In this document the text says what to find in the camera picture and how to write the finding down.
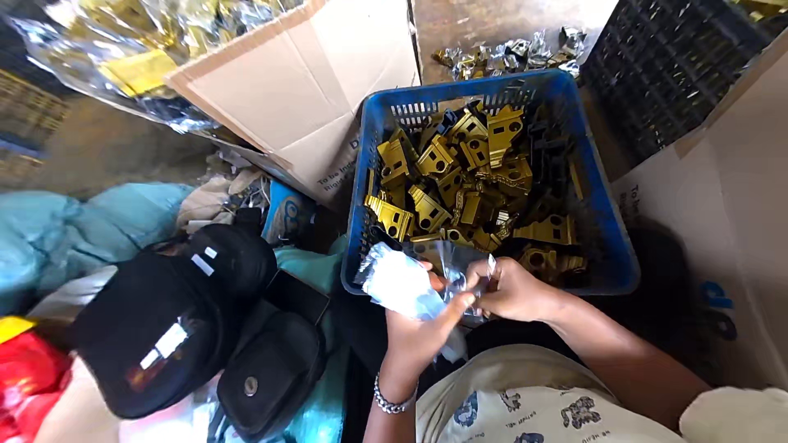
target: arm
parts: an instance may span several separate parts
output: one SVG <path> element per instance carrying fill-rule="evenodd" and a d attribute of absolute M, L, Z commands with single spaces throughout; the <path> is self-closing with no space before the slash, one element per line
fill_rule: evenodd
<path fill-rule="evenodd" d="M 633 412 L 676 430 L 692 400 L 710 390 L 681 363 L 579 297 L 537 280 L 515 260 L 498 259 L 493 284 L 479 307 L 501 317 L 550 325 Z"/>
<path fill-rule="evenodd" d="M 433 287 L 442 283 L 433 283 Z M 388 350 L 381 364 L 381 395 L 392 403 L 408 400 L 416 390 L 418 376 L 429 366 L 446 343 L 448 335 L 475 301 L 473 294 L 460 294 L 430 322 L 420 322 L 386 311 Z M 415 441 L 416 412 L 412 404 L 401 414 L 387 414 L 372 401 L 366 421 L 364 443 L 404 443 Z"/>

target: cartoon print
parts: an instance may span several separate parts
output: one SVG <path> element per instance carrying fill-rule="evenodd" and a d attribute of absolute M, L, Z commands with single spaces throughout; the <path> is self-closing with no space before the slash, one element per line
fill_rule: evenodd
<path fill-rule="evenodd" d="M 515 437 L 513 443 L 544 443 L 545 436 L 536 432 L 524 432 L 521 436 Z"/>
<path fill-rule="evenodd" d="M 504 402 L 504 404 L 506 405 L 506 409 L 508 409 L 509 412 L 514 412 L 520 409 L 520 402 L 518 401 L 520 400 L 520 394 L 515 393 L 515 395 L 512 396 L 510 396 L 505 392 L 499 394 L 501 401 Z"/>
<path fill-rule="evenodd" d="M 569 427 L 568 412 L 572 414 L 572 426 L 575 429 L 580 429 L 586 423 L 598 423 L 602 420 L 599 412 L 591 411 L 594 407 L 593 398 L 589 396 L 582 396 L 579 400 L 570 404 L 568 407 L 561 410 L 561 417 L 563 417 L 563 427 Z"/>
<path fill-rule="evenodd" d="M 470 427 L 476 421 L 476 414 L 479 410 L 479 403 L 476 398 L 476 391 L 470 394 L 468 398 L 463 401 L 463 404 L 454 411 L 454 421 L 458 425 Z"/>

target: black plastic crate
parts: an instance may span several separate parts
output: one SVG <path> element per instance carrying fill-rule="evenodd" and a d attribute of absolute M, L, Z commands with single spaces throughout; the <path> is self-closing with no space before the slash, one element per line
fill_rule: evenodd
<path fill-rule="evenodd" d="M 634 166 L 700 125 L 773 37 L 724 0 L 620 0 L 582 75 Z"/>

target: concrete floor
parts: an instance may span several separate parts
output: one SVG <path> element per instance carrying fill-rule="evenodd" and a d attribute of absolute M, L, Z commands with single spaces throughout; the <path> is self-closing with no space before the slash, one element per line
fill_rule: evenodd
<path fill-rule="evenodd" d="M 430 59 L 446 47 L 470 49 L 509 39 L 531 40 L 545 30 L 553 51 L 564 25 L 582 28 L 591 47 L 608 22 L 618 0 L 411 0 L 424 84 L 451 81 L 445 67 Z"/>
<path fill-rule="evenodd" d="M 87 199 L 116 184 L 197 184 L 206 173 L 209 140 L 74 95 L 70 115 L 46 142 L 49 157 L 25 185 Z"/>

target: cardboard flap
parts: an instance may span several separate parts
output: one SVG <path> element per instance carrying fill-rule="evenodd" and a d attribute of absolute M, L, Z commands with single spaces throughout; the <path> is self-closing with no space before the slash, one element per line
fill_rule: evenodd
<path fill-rule="evenodd" d="M 414 59 L 403 48 L 406 17 L 400 1 L 307 2 L 166 82 L 256 147 L 279 151 L 354 112 L 401 60 L 395 52 Z"/>
<path fill-rule="evenodd" d="M 394 61 L 407 63 L 396 56 L 403 45 L 407 45 L 405 49 L 415 66 L 405 1 L 329 2 L 311 23 L 353 109 L 377 91 L 374 86 L 381 73 Z M 341 23 L 353 23 L 353 26 L 337 25 Z"/>

